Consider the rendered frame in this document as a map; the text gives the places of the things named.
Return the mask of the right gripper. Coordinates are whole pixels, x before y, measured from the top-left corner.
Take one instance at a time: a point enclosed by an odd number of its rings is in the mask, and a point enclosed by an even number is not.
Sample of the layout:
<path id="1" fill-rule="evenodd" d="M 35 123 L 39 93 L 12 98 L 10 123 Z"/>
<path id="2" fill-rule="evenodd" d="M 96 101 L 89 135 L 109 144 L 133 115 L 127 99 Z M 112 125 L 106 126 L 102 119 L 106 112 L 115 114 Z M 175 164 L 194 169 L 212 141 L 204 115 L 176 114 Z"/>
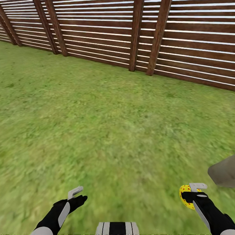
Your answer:
<path id="1" fill-rule="evenodd" d="M 183 193 L 181 193 L 182 198 L 185 199 L 187 203 L 193 203 L 193 196 L 195 194 L 206 195 L 204 192 L 183 192 Z"/>

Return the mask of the robot trunk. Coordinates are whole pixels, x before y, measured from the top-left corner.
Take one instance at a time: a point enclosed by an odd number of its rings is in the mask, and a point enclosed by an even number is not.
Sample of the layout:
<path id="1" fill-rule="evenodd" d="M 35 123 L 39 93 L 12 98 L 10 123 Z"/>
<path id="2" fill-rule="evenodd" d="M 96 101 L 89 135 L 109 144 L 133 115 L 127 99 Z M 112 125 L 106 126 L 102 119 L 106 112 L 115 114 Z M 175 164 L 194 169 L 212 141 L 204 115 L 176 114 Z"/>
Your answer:
<path id="1" fill-rule="evenodd" d="M 100 222 L 96 235 L 139 235 L 135 222 Z"/>

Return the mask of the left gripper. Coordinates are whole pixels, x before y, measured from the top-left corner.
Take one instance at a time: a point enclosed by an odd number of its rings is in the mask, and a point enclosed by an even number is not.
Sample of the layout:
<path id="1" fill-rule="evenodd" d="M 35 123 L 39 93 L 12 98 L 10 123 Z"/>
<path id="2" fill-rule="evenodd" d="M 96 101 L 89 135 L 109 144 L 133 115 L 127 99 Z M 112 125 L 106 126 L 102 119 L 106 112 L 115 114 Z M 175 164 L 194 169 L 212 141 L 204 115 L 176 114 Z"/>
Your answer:
<path id="1" fill-rule="evenodd" d="M 73 210 L 72 210 L 72 212 L 74 210 L 76 210 L 78 207 L 84 205 L 84 202 L 87 200 L 87 198 L 88 198 L 87 196 L 80 195 L 80 196 L 78 196 L 76 198 L 70 199 L 70 201 L 73 202 Z"/>

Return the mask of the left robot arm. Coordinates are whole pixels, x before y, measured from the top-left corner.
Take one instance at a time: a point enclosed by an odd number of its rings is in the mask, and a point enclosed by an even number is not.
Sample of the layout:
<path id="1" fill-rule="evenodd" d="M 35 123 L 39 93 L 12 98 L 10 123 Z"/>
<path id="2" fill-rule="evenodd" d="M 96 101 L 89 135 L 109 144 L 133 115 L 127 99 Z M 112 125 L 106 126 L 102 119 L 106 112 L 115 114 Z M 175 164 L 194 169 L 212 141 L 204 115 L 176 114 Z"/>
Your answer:
<path id="1" fill-rule="evenodd" d="M 57 235 L 68 214 L 84 205 L 84 202 L 87 200 L 87 196 L 80 195 L 75 197 L 76 194 L 83 190 L 84 188 L 82 186 L 76 187 L 68 192 L 68 199 L 54 203 L 52 209 L 44 219 L 38 223 L 37 227 L 30 235 Z"/>

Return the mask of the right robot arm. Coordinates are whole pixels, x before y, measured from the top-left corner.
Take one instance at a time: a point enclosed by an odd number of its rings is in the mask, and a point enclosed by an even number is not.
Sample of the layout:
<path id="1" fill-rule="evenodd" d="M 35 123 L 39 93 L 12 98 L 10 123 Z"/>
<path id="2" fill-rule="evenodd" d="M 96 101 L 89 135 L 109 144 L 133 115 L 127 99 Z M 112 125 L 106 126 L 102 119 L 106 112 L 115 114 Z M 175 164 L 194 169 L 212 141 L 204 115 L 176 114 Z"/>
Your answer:
<path id="1" fill-rule="evenodd" d="M 189 183 L 191 192 L 181 193 L 187 203 L 193 203 L 212 235 L 235 235 L 235 223 L 228 214 L 223 214 L 204 193 L 197 189 L 207 189 L 204 183 Z"/>

